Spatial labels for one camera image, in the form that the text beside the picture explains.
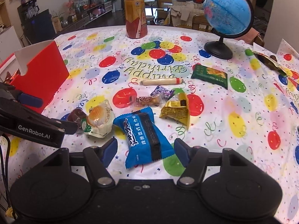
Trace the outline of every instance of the round table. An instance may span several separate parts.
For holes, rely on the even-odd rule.
[[[245,50],[253,48],[243,41],[225,40],[234,54],[231,60],[210,56],[203,50],[204,44],[217,39],[210,33],[160,26],[148,26],[147,36],[138,40],[126,37],[125,26],[60,35],[55,41],[70,75],[43,114],[66,119],[76,107],[88,113],[89,108],[108,99],[117,117],[138,110],[132,105],[124,107],[129,95],[148,96],[155,89],[156,86],[140,85],[143,78],[182,77],[184,84],[165,87],[187,94],[191,114],[189,130],[175,120],[159,118],[163,105],[152,107],[157,127],[171,144],[181,138],[189,146],[200,145],[213,152],[222,152],[224,147],[235,149],[279,182],[283,199],[276,217],[282,223],[297,223],[299,121],[295,98],[298,91],[254,56],[247,56]],[[225,71],[228,90],[191,79],[196,63]],[[289,75],[293,80],[297,76],[295,71]],[[128,144],[117,127],[113,127],[106,139],[85,134],[66,135],[62,147],[78,152],[91,145],[102,146],[113,136],[118,140],[118,152],[108,171],[116,181],[121,178],[176,181],[183,173],[184,167],[175,155],[126,169]],[[10,185],[54,150],[14,137]],[[83,167],[72,167],[72,170],[86,177]],[[208,167],[206,177],[216,172],[219,167]]]

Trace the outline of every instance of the blue globe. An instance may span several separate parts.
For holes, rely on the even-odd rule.
[[[218,32],[237,35],[250,24],[251,10],[246,0],[205,0],[204,14]]]

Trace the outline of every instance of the blue snack package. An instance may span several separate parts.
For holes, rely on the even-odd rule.
[[[166,137],[154,124],[154,114],[150,107],[116,117],[113,124],[126,134],[129,154],[126,168],[164,159],[174,154],[174,149]]]
[[[174,90],[168,90],[165,87],[157,86],[156,89],[150,94],[151,96],[163,94],[164,97],[168,100],[174,95]]]

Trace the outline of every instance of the black globe base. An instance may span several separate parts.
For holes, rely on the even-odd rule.
[[[233,52],[222,41],[223,38],[220,38],[220,41],[207,42],[204,50],[217,58],[230,60],[233,58]]]

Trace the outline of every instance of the bottle label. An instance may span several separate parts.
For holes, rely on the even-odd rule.
[[[147,34],[144,0],[125,1],[126,28],[130,38],[142,38]]]

